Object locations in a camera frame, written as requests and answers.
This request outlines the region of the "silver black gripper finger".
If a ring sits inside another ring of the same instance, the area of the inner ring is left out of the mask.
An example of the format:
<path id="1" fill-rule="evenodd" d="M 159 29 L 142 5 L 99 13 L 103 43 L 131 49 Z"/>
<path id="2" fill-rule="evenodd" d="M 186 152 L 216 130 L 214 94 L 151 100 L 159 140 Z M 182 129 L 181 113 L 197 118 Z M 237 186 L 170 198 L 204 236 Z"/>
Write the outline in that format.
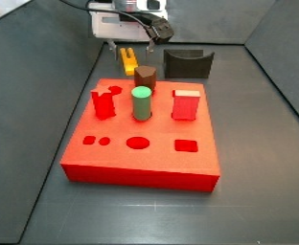
<path id="1" fill-rule="evenodd" d="M 155 42 L 154 40 L 151 39 L 149 41 L 149 45 L 146 47 L 146 59 L 149 59 L 150 55 L 154 53 L 154 47 L 155 47 Z"/>

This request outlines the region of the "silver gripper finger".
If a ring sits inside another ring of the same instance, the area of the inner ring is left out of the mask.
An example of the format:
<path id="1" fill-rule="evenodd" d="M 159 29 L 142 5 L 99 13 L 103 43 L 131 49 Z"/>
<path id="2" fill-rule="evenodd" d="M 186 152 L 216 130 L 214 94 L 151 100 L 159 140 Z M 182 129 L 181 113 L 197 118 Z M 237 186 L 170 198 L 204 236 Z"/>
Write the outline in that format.
<path id="1" fill-rule="evenodd" d="M 110 50 L 113 51 L 114 58 L 115 58 L 115 60 L 118 60 L 118 46 L 117 46 L 117 43 L 115 43 L 115 41 L 113 39 L 109 39 L 107 40 L 107 44 L 109 44 Z"/>

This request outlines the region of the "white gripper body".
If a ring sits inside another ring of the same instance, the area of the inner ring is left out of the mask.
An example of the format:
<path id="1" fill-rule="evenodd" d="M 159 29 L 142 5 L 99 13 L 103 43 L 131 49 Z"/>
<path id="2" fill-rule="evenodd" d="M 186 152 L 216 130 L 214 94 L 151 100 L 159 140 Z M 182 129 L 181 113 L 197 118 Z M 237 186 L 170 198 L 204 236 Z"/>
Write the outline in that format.
<path id="1" fill-rule="evenodd" d="M 91 12 L 94 35 L 105 39 L 149 41 L 150 37 L 142 25 L 129 16 L 111 11 L 122 11 L 134 15 L 146 25 L 147 14 L 167 18 L 166 1 L 91 1 L 90 9 L 106 10 Z"/>

